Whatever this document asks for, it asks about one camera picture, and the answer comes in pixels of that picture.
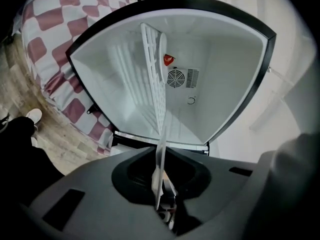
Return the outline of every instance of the black rectangular slot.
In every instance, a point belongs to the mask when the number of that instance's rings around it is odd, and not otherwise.
[[[62,231],[84,195],[82,191],[69,189],[42,219],[55,229]]]
[[[238,167],[232,167],[229,169],[229,172],[232,172],[234,174],[240,174],[243,176],[249,177],[252,174],[252,170],[242,169]]]

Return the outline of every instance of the wooden floor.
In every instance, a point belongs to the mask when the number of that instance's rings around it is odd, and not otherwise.
[[[89,161],[106,157],[96,152],[97,145],[91,139],[48,105],[28,70],[18,35],[12,44],[0,44],[0,119],[8,112],[11,118],[25,116],[35,108],[42,111],[35,133],[38,147],[46,151],[61,173],[66,175]]]

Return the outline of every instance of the pink and white checkered blanket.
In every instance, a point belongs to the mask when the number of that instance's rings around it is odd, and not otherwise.
[[[112,125],[80,85],[66,50],[87,28],[129,0],[27,0],[20,28],[26,61],[46,100],[106,152]]]

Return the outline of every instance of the cooling fan vent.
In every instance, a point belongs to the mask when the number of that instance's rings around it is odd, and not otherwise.
[[[185,82],[185,75],[179,70],[171,70],[168,74],[167,83],[173,88],[180,87]]]

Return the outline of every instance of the white freezer wall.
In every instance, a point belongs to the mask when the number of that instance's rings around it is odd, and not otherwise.
[[[257,71],[263,51],[260,39],[215,38],[199,98],[196,102],[197,135],[208,141],[235,110]]]

